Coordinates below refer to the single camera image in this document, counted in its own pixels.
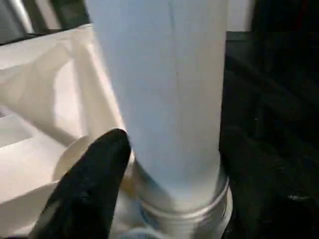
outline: white tube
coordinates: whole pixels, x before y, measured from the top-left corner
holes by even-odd
[[[166,212],[207,206],[224,182],[218,144],[227,1],[87,5],[138,163],[152,181],[141,186],[141,199]]]

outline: metal threaded end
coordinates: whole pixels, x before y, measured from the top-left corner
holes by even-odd
[[[223,220],[227,206],[228,180],[207,207],[187,214],[170,214],[159,211],[141,201],[142,216],[146,224],[173,238],[214,238],[214,229]]]

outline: white cylinder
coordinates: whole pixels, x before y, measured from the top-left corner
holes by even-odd
[[[152,181],[140,186],[141,199],[166,212],[207,206],[224,183],[218,144],[227,1],[87,5],[133,150]]]

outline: black object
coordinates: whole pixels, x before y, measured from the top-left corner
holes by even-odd
[[[97,139],[61,179],[28,238],[108,238],[130,154],[120,129]]]
[[[229,32],[220,150],[225,239],[319,237],[319,36]]]

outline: black surface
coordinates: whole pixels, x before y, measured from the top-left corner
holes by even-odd
[[[313,32],[228,33],[225,239],[319,238],[318,43]]]

